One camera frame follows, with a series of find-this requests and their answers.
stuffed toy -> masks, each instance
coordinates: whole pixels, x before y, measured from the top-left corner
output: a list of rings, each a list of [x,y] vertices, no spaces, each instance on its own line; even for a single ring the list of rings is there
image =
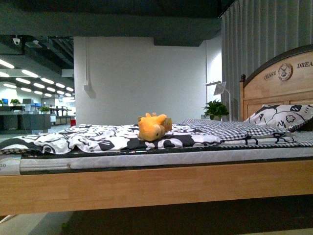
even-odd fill
[[[161,139],[165,132],[172,129],[172,120],[165,114],[159,116],[146,113],[145,117],[138,118],[138,138],[144,141],[155,141]]]

green plant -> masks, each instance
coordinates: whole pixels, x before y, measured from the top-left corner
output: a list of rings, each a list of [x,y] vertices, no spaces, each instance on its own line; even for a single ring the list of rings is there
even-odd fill
[[[50,111],[49,107],[46,107],[46,106],[40,107],[39,110],[40,110],[41,112],[49,112],[49,111]]]
[[[20,104],[21,102],[19,101],[19,99],[11,99],[11,104]]]
[[[210,116],[211,120],[213,120],[215,116],[222,118],[222,116],[229,114],[226,106],[223,105],[222,102],[216,100],[206,103],[204,109],[206,110],[204,112],[204,117],[206,118],[207,116]]]

wooden bed frame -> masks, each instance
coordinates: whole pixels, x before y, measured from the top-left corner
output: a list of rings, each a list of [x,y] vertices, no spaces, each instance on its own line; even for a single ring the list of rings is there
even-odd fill
[[[312,62],[313,45],[299,47],[243,79],[242,119],[262,104],[312,104]],[[282,81],[286,63],[292,71]],[[1,176],[0,215],[303,194],[313,194],[313,160]]]

floor lamp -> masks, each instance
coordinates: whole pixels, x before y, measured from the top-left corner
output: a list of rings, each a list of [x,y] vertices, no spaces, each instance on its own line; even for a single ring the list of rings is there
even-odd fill
[[[229,99],[229,121],[233,121],[232,117],[232,110],[231,110],[231,96],[230,96],[230,90],[226,88],[226,82],[216,81],[216,82],[210,82],[206,83],[206,86],[212,86],[216,85],[214,95],[223,94],[224,91],[228,92],[228,99]]]

comforter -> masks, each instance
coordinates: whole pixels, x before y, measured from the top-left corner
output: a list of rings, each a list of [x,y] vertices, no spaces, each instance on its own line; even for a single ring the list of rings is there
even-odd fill
[[[138,139],[138,125],[77,125],[56,133],[25,135],[0,143],[0,154],[38,151],[66,154],[78,148],[86,153],[187,148],[204,146],[263,146],[294,143],[293,135],[280,128],[244,122],[188,119],[157,141]]]

